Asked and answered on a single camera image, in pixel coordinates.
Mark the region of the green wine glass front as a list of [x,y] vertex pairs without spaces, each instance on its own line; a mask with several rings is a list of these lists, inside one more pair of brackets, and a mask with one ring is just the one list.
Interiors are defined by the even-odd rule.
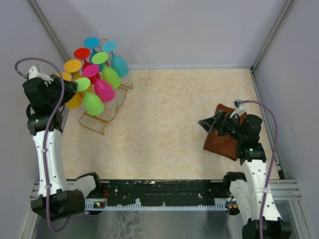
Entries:
[[77,83],[77,92],[84,92],[83,105],[86,112],[91,116],[101,114],[105,108],[104,103],[95,93],[89,92],[91,86],[89,78],[82,77],[75,81]]

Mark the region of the pink wine glass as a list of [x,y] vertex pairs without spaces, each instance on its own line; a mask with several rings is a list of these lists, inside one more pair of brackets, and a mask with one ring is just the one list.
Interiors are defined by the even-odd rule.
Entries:
[[104,103],[110,102],[115,97],[115,90],[111,85],[97,77],[99,73],[98,65],[89,65],[82,70],[83,76],[94,79],[94,91]]

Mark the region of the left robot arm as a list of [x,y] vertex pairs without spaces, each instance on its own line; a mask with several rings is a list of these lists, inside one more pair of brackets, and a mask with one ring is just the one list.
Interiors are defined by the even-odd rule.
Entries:
[[22,86],[29,100],[27,128],[36,147],[40,176],[38,198],[31,202],[31,209],[52,221],[82,213],[85,199],[101,196],[104,186],[96,172],[79,176],[73,186],[64,174],[60,108],[75,95],[77,84],[37,73],[29,75]]

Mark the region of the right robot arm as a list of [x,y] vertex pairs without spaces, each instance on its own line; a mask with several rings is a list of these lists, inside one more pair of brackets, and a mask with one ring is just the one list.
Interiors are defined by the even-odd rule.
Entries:
[[228,172],[222,185],[223,193],[234,197],[243,219],[244,239],[288,239],[292,229],[285,222],[274,202],[264,149],[259,142],[262,119],[246,115],[242,122],[224,111],[211,118],[202,119],[199,125],[207,133],[230,136],[237,141],[236,156],[243,173]]

